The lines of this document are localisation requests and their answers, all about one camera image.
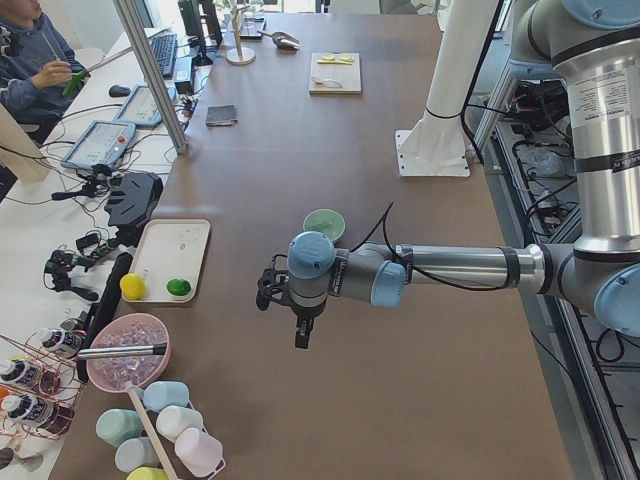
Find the white desk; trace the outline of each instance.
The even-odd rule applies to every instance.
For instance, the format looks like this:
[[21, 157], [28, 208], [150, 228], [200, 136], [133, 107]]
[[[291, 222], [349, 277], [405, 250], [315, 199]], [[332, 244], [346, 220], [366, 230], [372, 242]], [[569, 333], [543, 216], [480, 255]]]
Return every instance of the white desk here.
[[[107, 54], [110, 57], [129, 46], [123, 34]], [[97, 105], [121, 104], [125, 98], [111, 98], [109, 87], [115, 83], [130, 87], [142, 83], [142, 73], [133, 52], [92, 72], [91, 79], [79, 93], [66, 115], [79, 112]], [[75, 141], [93, 120], [112, 120], [117, 107], [92, 110], [87, 113], [72, 115], [63, 120], [51, 133], [48, 141]], [[171, 140], [166, 136], [166, 129], [160, 125], [153, 131], [139, 130], [136, 140], [153, 133], [154, 136], [143, 140], [135, 150], [140, 156], [131, 167], [135, 171], [151, 171], [165, 180], [171, 164], [176, 158]], [[42, 149], [45, 155], [64, 156], [71, 148], [70, 144], [54, 144]], [[52, 171], [42, 183], [23, 184], [16, 182], [8, 197], [0, 204], [0, 236], [1, 260], [3, 275], [0, 276], [0, 301], [3, 305], [3, 324], [0, 333], [17, 341], [25, 341], [42, 327], [57, 327], [65, 318], [75, 316], [90, 306], [88, 302], [71, 292], [57, 293], [43, 286], [43, 270], [45, 261], [51, 252], [61, 245], [75, 250], [75, 241], [95, 226], [106, 227], [108, 215], [103, 210], [107, 196], [97, 199], [78, 197], [78, 202], [89, 210], [95, 210], [91, 218], [83, 212], [73, 200], [48, 201], [51, 193], [63, 190], [78, 190], [81, 180], [74, 172], [60, 168], [59, 162], [51, 158], [51, 164], [59, 168], [64, 175]], [[19, 202], [38, 205], [25, 205]], [[71, 272], [74, 285], [90, 288], [102, 293], [102, 288], [113, 265], [114, 254], [101, 261], [88, 273], [81, 267]], [[8, 358], [19, 352], [0, 340], [0, 358]], [[8, 438], [0, 438], [0, 446], [4, 446]], [[43, 465], [33, 473], [27, 473], [22, 467], [11, 466], [0, 470], [0, 479], [46, 479], [58, 456], [62, 440], [57, 442], [28, 438], [23, 444], [20, 454], [31, 452], [44, 454]]]

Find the person's hand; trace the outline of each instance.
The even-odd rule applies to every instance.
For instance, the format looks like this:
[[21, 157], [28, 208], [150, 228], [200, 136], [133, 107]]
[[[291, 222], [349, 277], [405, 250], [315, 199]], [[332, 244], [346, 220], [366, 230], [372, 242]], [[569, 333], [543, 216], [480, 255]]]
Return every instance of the person's hand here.
[[71, 80], [71, 66], [62, 60], [54, 60], [45, 64], [38, 73], [31, 77], [31, 82], [38, 89], [53, 87]]

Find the green bowl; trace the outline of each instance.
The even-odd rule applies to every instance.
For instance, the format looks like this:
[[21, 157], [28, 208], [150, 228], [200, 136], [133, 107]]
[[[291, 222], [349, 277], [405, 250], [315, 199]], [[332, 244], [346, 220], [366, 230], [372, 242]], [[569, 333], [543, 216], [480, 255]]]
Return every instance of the green bowl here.
[[305, 232], [324, 233], [333, 243], [340, 240], [345, 229], [345, 222], [342, 215], [335, 210], [321, 208], [314, 210], [306, 216], [302, 224]]

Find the person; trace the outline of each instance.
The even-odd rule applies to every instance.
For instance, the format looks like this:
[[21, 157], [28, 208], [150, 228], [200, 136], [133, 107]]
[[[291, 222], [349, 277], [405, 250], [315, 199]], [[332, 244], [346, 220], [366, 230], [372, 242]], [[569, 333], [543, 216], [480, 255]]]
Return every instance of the person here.
[[39, 125], [30, 136], [42, 143], [77, 94], [62, 95], [66, 82], [84, 67], [38, 0], [0, 0], [0, 25], [22, 46], [0, 58], [0, 103], [18, 123]]

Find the computer mouse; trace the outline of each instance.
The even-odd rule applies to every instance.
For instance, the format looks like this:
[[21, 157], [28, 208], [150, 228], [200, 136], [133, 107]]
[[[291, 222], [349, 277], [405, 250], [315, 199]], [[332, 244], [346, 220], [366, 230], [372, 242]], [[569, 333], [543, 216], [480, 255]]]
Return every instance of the computer mouse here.
[[125, 85], [112, 85], [109, 89], [110, 97], [126, 97], [131, 93], [131, 89]]

